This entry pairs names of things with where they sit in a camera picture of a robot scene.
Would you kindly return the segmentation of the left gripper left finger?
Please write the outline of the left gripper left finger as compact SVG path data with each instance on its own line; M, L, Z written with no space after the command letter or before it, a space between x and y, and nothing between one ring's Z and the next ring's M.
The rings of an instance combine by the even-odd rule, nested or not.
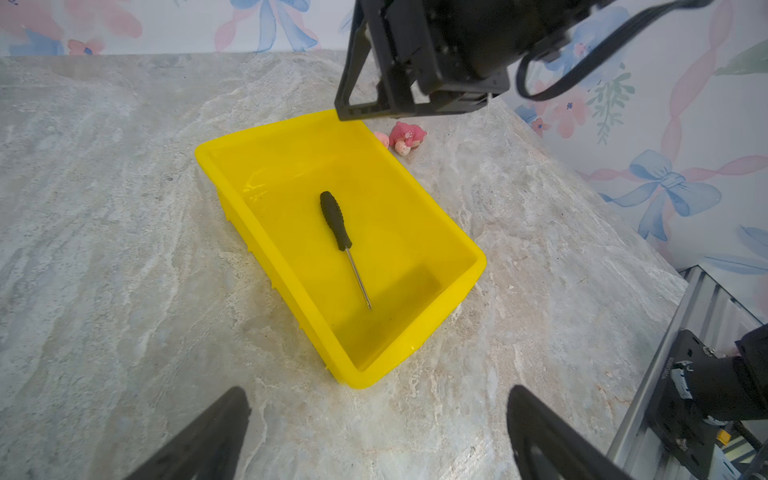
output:
M128 477L234 478L250 414L244 389L230 388Z

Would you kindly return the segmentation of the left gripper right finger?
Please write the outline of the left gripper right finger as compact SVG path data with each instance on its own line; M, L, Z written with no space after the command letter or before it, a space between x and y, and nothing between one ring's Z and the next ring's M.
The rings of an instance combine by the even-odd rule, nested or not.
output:
M506 423L523 479L629 477L522 385L509 392Z

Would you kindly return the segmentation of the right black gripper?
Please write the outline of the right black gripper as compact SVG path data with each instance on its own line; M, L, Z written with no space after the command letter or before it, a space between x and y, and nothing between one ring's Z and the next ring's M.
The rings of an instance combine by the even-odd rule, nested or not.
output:
M335 109L342 121L463 114L554 57L597 1L358 1Z

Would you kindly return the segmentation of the black handled screwdriver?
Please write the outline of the black handled screwdriver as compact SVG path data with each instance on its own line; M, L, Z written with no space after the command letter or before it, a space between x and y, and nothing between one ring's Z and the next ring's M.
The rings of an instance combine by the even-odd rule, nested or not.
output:
M336 240L338 249L344 252L347 256L347 259L350 263L351 269L353 271L353 274L355 276L355 279L357 281L358 287L361 291L365 304L367 308L371 310L372 304L371 304L370 298L368 296L368 293L362 281L362 277L359 273L359 270L356 266L356 263L351 253L352 241L346 230L342 210L337 200L335 199L335 197L329 191L324 191L320 194L320 207L321 207L321 211L325 219L325 222L330 228Z

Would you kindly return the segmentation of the yellow plastic bin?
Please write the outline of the yellow plastic bin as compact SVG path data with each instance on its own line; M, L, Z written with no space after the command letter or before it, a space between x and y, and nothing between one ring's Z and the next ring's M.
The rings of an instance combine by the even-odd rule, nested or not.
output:
M481 277L481 249L360 121L332 110L232 133L196 159L333 377L374 385Z

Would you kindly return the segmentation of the dark pink small toy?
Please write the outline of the dark pink small toy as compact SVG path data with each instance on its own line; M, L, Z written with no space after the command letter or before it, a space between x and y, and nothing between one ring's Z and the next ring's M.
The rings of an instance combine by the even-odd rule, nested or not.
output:
M401 157L407 157L425 140L427 132L415 124L397 121L389 135L389 144Z

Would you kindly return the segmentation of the light pink small toy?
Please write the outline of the light pink small toy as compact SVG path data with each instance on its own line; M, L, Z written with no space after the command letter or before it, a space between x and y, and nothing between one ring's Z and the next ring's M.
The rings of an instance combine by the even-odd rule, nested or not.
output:
M375 132L374 136L376 139L385 147L388 148L390 146L390 139L389 136L382 132Z

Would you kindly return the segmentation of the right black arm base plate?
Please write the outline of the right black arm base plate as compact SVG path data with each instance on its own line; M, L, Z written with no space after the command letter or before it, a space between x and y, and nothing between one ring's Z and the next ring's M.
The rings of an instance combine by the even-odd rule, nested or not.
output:
M710 477L717 432L745 420L752 404L739 356L716 357L689 330L678 332L646 410L646 419L696 479Z

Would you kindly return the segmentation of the aluminium extrusion rail frame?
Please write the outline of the aluminium extrusion rail frame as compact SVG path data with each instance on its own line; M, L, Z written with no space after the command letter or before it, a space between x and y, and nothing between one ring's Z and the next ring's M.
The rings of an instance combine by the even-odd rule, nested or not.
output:
M683 276L607 457L633 479L764 479L767 324L701 267Z

